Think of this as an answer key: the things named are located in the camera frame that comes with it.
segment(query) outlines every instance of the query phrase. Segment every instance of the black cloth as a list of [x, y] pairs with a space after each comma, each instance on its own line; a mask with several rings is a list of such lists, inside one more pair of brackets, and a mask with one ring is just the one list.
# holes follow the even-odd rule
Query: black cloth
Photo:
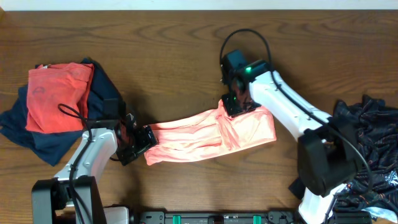
[[358, 211], [379, 207], [398, 214], [398, 109], [386, 106], [384, 100], [364, 95], [363, 102], [347, 106], [336, 104], [334, 118], [345, 118], [353, 123], [358, 137], [358, 150], [373, 172], [373, 191], [361, 195], [368, 188], [365, 169], [342, 191], [336, 210]]
[[[121, 96], [98, 63], [87, 58], [82, 63], [94, 64], [94, 76], [87, 100], [88, 118], [100, 119], [103, 100], [121, 98]], [[0, 133], [15, 144], [28, 147], [43, 161], [55, 166], [81, 136], [82, 131], [53, 134], [27, 131], [25, 128], [28, 112], [26, 106], [27, 85], [18, 89], [18, 97], [11, 110], [0, 114], [0, 126], [2, 127]]]

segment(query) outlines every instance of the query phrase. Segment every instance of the folded red cloth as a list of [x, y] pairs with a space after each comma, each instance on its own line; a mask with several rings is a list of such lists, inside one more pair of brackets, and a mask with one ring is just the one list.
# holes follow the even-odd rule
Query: folded red cloth
[[29, 70], [26, 130], [44, 134], [82, 130], [82, 122], [62, 113], [58, 104], [66, 104], [87, 118], [93, 72], [93, 64], [77, 63]]
[[265, 107], [232, 118], [221, 100], [218, 109], [150, 127], [159, 144], [145, 152], [148, 165], [200, 161], [276, 140], [274, 119]]

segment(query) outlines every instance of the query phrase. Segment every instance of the tabletop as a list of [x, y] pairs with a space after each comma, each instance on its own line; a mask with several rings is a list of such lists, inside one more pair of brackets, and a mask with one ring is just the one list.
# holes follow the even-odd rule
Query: tabletop
[[[363, 94], [398, 106], [397, 18], [397, 11], [6, 12], [0, 113], [34, 65], [85, 57], [102, 65], [141, 124], [216, 108], [228, 91], [220, 82], [220, 47], [239, 28], [263, 34], [282, 78], [323, 111], [332, 113], [337, 99], [361, 102]], [[234, 49], [266, 59], [252, 34], [233, 37], [225, 52]], [[138, 212], [297, 208], [288, 190], [298, 177], [296, 143], [277, 120], [275, 130], [276, 142], [200, 162], [109, 161], [97, 180], [102, 203]], [[4, 136], [0, 142], [0, 223], [32, 223], [32, 186], [62, 169], [78, 142], [55, 167]]]

